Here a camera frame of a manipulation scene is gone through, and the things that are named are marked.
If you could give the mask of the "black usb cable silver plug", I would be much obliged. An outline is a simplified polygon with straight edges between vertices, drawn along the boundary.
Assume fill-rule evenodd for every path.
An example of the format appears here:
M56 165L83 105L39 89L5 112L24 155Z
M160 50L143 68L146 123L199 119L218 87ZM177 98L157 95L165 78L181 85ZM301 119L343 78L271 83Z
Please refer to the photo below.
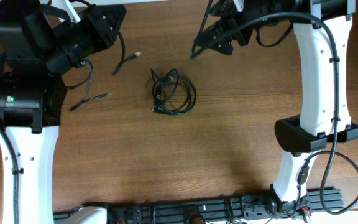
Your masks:
M131 54L130 56L126 57L126 45L124 42L124 38L120 32L118 33L118 37L119 37L119 41L121 44L122 54L121 54L121 59L120 59L119 63L116 65L115 69L112 72L112 75L116 75L120 71L120 69L124 65L124 63L131 61L131 60L135 60L136 58L138 58L142 55L142 52L137 51L137 52Z

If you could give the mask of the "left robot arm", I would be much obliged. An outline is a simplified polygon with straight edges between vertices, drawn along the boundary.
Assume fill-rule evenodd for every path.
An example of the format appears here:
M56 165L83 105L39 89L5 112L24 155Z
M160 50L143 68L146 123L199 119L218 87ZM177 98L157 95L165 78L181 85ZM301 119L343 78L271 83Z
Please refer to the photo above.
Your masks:
M76 12L68 1L0 1L4 223L53 223L53 153L67 93L62 77L110 48L125 15L121 4Z

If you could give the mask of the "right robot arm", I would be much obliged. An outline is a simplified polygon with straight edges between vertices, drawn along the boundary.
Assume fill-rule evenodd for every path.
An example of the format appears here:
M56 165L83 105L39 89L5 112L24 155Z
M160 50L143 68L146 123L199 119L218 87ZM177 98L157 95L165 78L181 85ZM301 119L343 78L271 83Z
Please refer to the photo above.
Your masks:
M191 49L197 57L206 49L232 54L260 39L263 27L289 22L301 58L303 102L301 113L275 123L275 136L283 149L282 161L266 212L274 218L293 218L309 205L306 182L314 160L337 156L337 145L358 138L346 96L347 41L356 2L342 1L210 1L205 16L216 22L200 25Z

